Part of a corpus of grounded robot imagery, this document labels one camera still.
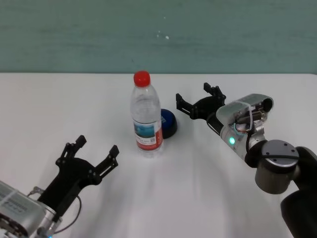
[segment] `table surface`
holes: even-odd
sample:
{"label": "table surface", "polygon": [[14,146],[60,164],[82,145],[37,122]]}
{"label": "table surface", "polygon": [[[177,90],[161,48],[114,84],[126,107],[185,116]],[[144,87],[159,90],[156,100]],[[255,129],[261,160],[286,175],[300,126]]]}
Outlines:
{"label": "table surface", "polygon": [[[267,139],[315,150],[317,76],[311,74],[152,75],[177,133],[156,159],[140,156],[130,117],[131,74],[0,74],[0,179],[28,193],[46,188],[66,142],[85,135],[78,157],[97,165],[113,144],[119,166],[85,188],[78,221],[58,238],[289,238],[282,195],[262,192],[249,168],[202,120],[176,110],[175,94],[194,103],[203,83],[219,85],[226,102],[250,93],[274,99]],[[78,201],[60,228],[76,216]]]}

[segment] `teal wall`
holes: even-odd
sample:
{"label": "teal wall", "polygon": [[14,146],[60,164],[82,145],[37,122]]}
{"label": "teal wall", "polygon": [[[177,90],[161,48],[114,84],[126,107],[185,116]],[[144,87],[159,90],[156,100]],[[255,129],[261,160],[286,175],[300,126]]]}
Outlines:
{"label": "teal wall", "polygon": [[317,73],[317,0],[0,0],[1,72]]}

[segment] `water bottle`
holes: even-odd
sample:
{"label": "water bottle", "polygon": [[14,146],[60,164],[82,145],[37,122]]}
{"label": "water bottle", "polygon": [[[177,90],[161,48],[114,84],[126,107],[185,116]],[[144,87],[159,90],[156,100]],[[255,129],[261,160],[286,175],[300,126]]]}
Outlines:
{"label": "water bottle", "polygon": [[134,84],[130,110],[135,138],[141,151],[152,157],[163,143],[159,97],[148,72],[135,73]]}

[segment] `robotic arm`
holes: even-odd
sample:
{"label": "robotic arm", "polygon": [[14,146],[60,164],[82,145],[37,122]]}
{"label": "robotic arm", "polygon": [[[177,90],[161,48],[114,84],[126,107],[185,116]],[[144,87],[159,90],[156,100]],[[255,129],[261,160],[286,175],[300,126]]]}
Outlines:
{"label": "robotic arm", "polygon": [[218,86],[204,84],[211,96],[191,105],[176,94],[177,109],[207,125],[251,168],[255,181],[270,194],[283,193],[291,180],[299,188],[281,203],[282,216],[294,238],[317,238],[317,156],[308,148],[282,140],[267,141],[264,122],[273,99],[261,94],[224,104]]}
{"label": "robotic arm", "polygon": [[0,181],[0,238],[50,238],[61,217],[80,191],[98,185],[118,163],[119,150],[114,145],[107,157],[96,167],[75,158],[86,139],[81,135],[76,143],[67,143],[56,161],[59,173],[36,201]]}

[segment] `blue and red label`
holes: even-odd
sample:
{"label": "blue and red label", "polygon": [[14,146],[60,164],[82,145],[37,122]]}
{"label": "blue and red label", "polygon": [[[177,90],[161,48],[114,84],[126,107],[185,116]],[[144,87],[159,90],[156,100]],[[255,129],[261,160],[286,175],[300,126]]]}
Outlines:
{"label": "blue and red label", "polygon": [[137,145],[143,150],[155,150],[163,142],[161,120],[143,124],[134,121]]}

